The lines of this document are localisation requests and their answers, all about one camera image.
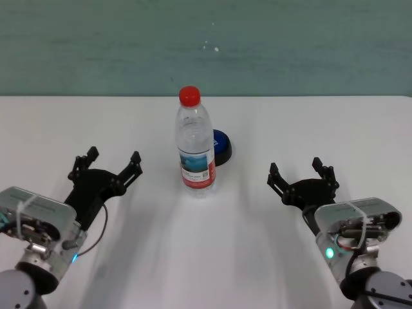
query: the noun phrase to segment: water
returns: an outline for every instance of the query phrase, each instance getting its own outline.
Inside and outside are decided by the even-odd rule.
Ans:
[[[183,182],[195,196],[204,196],[214,184],[213,141],[213,128],[206,109],[201,104],[193,108],[181,106],[176,116],[176,145],[185,175],[182,175]]]

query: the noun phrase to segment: green wall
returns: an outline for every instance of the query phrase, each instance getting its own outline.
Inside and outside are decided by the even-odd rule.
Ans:
[[[0,94],[175,95],[186,84],[411,95],[412,0],[0,0]]]

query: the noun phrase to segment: cable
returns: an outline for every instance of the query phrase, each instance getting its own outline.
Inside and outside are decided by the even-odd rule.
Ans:
[[[365,244],[366,244],[366,224],[368,223],[368,216],[365,214],[364,211],[362,211],[362,209],[360,209],[358,206],[355,206],[350,201],[347,201],[346,204],[348,204],[349,206],[356,209],[363,217],[362,236],[360,237],[360,240],[358,242],[358,246],[355,248],[355,250],[353,251],[352,256],[349,259],[348,265],[346,265],[345,279],[348,279],[348,277],[350,275],[350,270],[351,270],[352,265],[353,265],[353,262],[355,261],[355,259],[358,256],[360,256],[360,254],[362,253],[362,251],[365,247]]]
[[[106,226],[108,224],[108,218],[109,218],[109,212],[108,212],[108,208],[106,207],[106,205],[103,204],[103,208],[104,208],[104,212],[106,213],[106,218],[104,219],[104,225],[103,225],[103,229],[102,232],[100,233],[100,236],[98,237],[98,239],[96,240],[96,242],[94,244],[92,244],[92,246],[90,246],[90,248],[88,248],[87,250],[78,253],[77,257],[79,256],[83,256],[84,254],[88,253],[90,250],[92,250],[94,247],[96,247],[96,245],[99,243],[100,240],[102,240],[102,237],[104,235],[104,231],[106,230]]]
[[[356,249],[356,247],[347,247],[347,246],[342,245],[342,244],[339,242],[339,237],[340,237],[340,236],[341,236],[341,235],[337,234],[336,237],[335,237],[335,243],[336,243],[336,245],[337,245],[339,248],[342,248],[342,249],[344,249],[345,251],[354,251],[354,250]]]
[[[369,223],[369,219],[368,219],[368,216],[365,214],[365,212],[362,209],[360,209],[358,206],[354,205],[350,201],[345,202],[345,204],[348,204],[349,206],[357,210],[363,217],[362,236],[360,237],[358,247],[356,247],[356,249],[360,249],[363,246],[363,243],[366,241],[366,224]]]

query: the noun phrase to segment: white tabletop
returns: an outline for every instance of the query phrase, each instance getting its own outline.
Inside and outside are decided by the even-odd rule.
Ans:
[[[215,191],[191,198],[174,144],[177,98],[1,97],[0,188],[64,200],[74,157],[97,146],[92,165],[118,173],[134,150],[144,173],[107,202],[99,246],[80,257],[50,309],[349,308],[300,211],[266,184],[276,162],[293,183],[333,165],[337,201],[376,196],[403,214],[380,248],[384,270],[412,278],[412,99],[406,97],[204,98],[234,154]],[[100,234],[104,213],[84,248]],[[24,243],[0,237],[0,270]]]

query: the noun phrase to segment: blue round object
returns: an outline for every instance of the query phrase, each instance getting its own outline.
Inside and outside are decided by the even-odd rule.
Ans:
[[[232,156],[232,145],[229,137],[219,130],[213,130],[214,137],[214,161],[216,166],[222,165]]]

